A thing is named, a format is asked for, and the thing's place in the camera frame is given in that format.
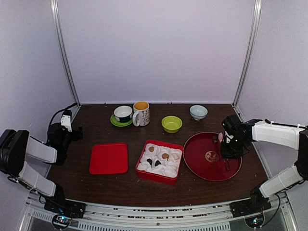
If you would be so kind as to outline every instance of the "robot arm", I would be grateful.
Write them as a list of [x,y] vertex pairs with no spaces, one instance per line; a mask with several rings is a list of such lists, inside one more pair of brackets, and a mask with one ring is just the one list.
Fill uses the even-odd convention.
[[244,216],[269,207],[268,198],[308,180],[308,128],[301,125],[277,124],[273,121],[252,119],[242,123],[237,115],[222,122],[225,128],[220,143],[223,158],[238,158],[244,155],[251,142],[266,141],[298,150],[295,164],[251,191],[246,203],[232,203],[233,216]]
[[61,123],[49,125],[46,144],[30,137],[26,130],[5,130],[0,137],[0,171],[9,175],[10,181],[36,190],[45,198],[46,210],[81,218],[85,204],[66,200],[60,185],[44,178],[25,161],[27,154],[48,164],[63,165],[71,141],[82,139],[82,129],[72,130],[70,118],[71,112],[65,110]]

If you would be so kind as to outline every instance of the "metal frame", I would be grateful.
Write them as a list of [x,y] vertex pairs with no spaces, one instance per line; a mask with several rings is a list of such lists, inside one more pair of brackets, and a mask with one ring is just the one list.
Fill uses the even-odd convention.
[[247,77],[248,73],[248,68],[251,62],[251,57],[252,57],[252,52],[256,43],[256,38],[257,38],[257,32],[259,29],[259,23],[260,23],[260,17],[261,17],[261,7],[262,7],[262,0],[255,0],[255,10],[254,10],[254,15],[251,23],[251,31],[250,31],[250,37],[249,37],[249,42],[248,42],[248,48],[246,52],[246,57],[242,69],[242,74],[240,78],[240,82],[235,94],[235,98],[233,101],[233,106],[237,106],[243,87],[245,83],[245,79]]
[[[287,228],[289,231],[296,231],[296,221],[286,193],[281,193],[280,196]],[[243,219],[232,217],[230,203],[177,207],[127,207],[86,203],[84,218],[74,218],[70,228],[84,231],[228,231],[230,221]],[[276,196],[271,197],[271,204],[270,210],[276,210]],[[31,218],[50,222],[55,214],[43,207],[39,202],[39,195],[31,192],[23,210],[19,230],[27,231]]]
[[60,15],[59,15],[59,10],[58,10],[58,0],[51,0],[51,11],[52,11],[54,24],[55,24],[55,27],[56,27],[58,42],[59,42],[60,51],[61,51],[62,62],[63,62],[66,78],[67,78],[67,81],[68,81],[68,85],[69,85],[69,88],[70,88],[70,90],[73,94],[75,102],[78,103],[78,106],[80,106],[80,101],[79,101],[79,98],[78,98],[78,95],[77,95],[76,87],[74,85],[71,69],[70,69],[69,64],[68,64],[67,54],[66,54],[66,50],[65,50],[62,28],[61,28],[61,23],[60,23]]

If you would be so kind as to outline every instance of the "dark brown tabletop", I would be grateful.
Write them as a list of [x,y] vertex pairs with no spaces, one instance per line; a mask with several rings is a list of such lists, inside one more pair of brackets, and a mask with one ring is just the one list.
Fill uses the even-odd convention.
[[[110,123],[110,116],[118,104],[83,105],[73,127],[83,126],[84,138],[72,142],[63,166],[52,166],[48,179],[64,188],[68,199],[127,206],[203,205],[249,197],[250,191],[266,180],[266,174],[255,150],[243,157],[236,176],[227,181],[211,182],[194,175],[182,160],[178,182],[166,185],[140,179],[135,166],[147,140],[158,140],[184,146],[199,132],[222,132],[221,122],[234,114],[231,105],[208,104],[208,116],[195,121],[191,118],[191,104],[151,104],[150,124],[118,128]],[[178,116],[183,126],[178,133],[163,131],[161,120]],[[89,173],[92,147],[96,144],[124,142],[128,144],[128,173],[123,175],[91,175]]]

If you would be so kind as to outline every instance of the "green bowl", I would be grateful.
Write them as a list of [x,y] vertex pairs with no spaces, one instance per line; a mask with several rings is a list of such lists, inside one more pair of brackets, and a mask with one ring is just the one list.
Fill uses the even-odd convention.
[[168,133],[176,133],[182,127],[182,120],[176,116],[166,116],[162,119],[162,126]]

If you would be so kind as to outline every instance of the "mug handle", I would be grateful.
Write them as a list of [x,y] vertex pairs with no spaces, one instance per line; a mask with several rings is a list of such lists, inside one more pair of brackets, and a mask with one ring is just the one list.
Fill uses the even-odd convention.
[[140,120],[137,120],[137,116],[139,115],[139,111],[136,111],[133,115],[133,124],[138,127],[140,125]]

